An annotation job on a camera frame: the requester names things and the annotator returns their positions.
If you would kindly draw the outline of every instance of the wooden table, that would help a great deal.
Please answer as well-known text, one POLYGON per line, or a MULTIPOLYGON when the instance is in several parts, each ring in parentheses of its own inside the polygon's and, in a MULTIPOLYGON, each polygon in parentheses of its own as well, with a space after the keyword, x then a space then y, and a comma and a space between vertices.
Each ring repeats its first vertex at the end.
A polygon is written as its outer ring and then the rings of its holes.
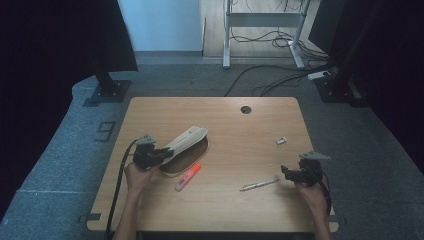
MULTIPOLYGON (((120 162, 131 141, 149 133, 161 148, 191 126, 209 130, 210 147, 200 160, 201 170, 181 192, 174 189, 181 175, 169 178, 156 173, 140 200, 138 230, 313 231, 307 206, 280 171, 281 164, 298 168, 299 154, 313 150, 298 102, 288 97, 134 98, 91 211, 101 217, 88 221, 88 228, 106 229, 120 162), (251 108, 249 114, 241 111, 244 106, 251 108), (275 140, 281 137, 287 142, 277 145, 275 140), (282 178, 276 184, 239 191, 243 185, 271 180, 275 175, 282 178)), ((126 193, 123 177, 112 230, 126 193)), ((330 225, 337 231, 337 222, 330 225)))

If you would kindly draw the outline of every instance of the red marker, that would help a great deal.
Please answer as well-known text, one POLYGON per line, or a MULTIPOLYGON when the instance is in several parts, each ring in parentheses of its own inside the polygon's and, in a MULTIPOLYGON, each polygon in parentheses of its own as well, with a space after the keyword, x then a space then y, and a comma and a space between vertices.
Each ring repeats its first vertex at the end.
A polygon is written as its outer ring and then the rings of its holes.
POLYGON ((188 171, 187 173, 184 175, 183 178, 181 178, 181 180, 175 185, 175 190, 177 190, 178 192, 181 191, 181 189, 183 189, 183 187, 185 185, 187 185, 187 183, 190 181, 190 179, 194 176, 194 174, 196 174, 201 168, 200 163, 195 163, 188 171))

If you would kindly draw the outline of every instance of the white wall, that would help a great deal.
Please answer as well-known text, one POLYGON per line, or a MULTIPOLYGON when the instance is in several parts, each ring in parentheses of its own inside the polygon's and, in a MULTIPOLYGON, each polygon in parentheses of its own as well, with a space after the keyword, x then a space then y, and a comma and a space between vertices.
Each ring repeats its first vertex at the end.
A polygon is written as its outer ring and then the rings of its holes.
POLYGON ((134 51, 201 51, 199 0, 118 0, 134 51))

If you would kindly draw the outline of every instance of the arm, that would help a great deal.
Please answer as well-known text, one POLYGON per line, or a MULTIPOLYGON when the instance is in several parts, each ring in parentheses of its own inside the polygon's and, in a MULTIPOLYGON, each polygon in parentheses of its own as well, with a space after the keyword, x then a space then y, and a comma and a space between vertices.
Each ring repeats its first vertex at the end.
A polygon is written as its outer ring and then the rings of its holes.
POLYGON ((141 193, 149 185, 153 173, 158 168, 159 166, 155 166, 148 171, 141 171, 133 162, 125 167, 125 176, 128 185, 127 200, 118 228, 113 236, 114 240, 135 240, 137 232, 138 202, 141 193))
MULTIPOLYGON (((327 179, 324 177, 324 184, 327 186, 327 179)), ((327 201, 324 197, 324 191, 319 184, 306 186, 302 183, 294 183, 299 194, 305 200, 312 213, 312 220, 315 225, 316 240, 333 239, 330 232, 330 224, 327 216, 327 201)))

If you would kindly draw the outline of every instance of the power strip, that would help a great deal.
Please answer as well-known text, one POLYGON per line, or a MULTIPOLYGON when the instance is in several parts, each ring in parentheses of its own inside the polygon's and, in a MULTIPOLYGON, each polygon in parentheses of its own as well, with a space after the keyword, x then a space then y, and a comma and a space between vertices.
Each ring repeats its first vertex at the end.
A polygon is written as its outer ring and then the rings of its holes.
POLYGON ((316 72, 316 73, 311 73, 308 75, 308 80, 315 80, 318 78, 324 78, 324 77, 328 77, 330 76, 330 72, 328 71, 322 71, 322 72, 316 72))

